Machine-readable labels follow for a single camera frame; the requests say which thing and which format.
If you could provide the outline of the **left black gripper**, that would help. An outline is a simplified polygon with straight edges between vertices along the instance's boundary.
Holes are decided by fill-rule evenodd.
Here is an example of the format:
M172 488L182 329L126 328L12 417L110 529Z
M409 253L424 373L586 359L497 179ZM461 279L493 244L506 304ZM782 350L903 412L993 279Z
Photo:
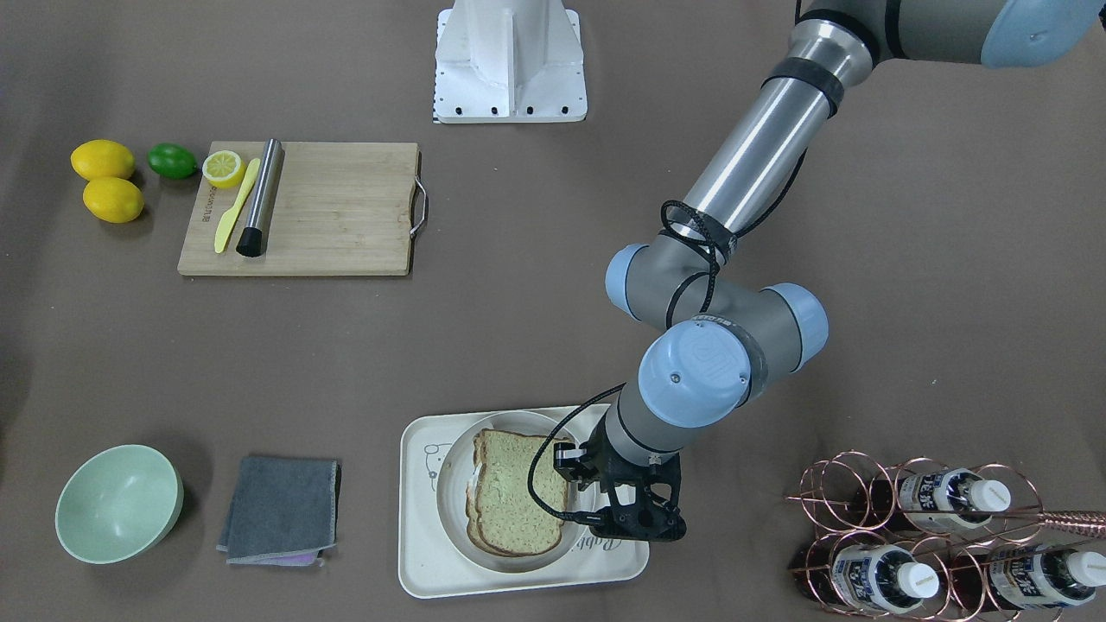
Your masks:
M609 493L617 486L643 487L644 466L624 460L613 448L605 428L596 428L588 440L577 446L570 440L554 440L553 468L568 483L574 483L583 493L593 483L599 485L601 493Z

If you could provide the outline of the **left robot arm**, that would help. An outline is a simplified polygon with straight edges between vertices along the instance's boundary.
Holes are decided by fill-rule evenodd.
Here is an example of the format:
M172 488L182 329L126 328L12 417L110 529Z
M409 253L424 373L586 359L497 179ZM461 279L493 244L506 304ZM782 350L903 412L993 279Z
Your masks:
M744 118L684 200L662 204L661 232L613 256L612 303L661 334L588 440L545 460L580 488L675 491L684 446L825 348L827 314L805 287L747 289L719 273L785 196L845 92L885 60L1045 66L1102 15L1102 1L808 3Z

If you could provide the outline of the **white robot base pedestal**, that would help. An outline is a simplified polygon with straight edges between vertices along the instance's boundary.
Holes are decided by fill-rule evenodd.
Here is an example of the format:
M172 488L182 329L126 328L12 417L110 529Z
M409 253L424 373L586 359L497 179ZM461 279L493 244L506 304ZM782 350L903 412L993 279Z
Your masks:
M550 124L588 116L581 19L561 1L455 1L435 24L435 122Z

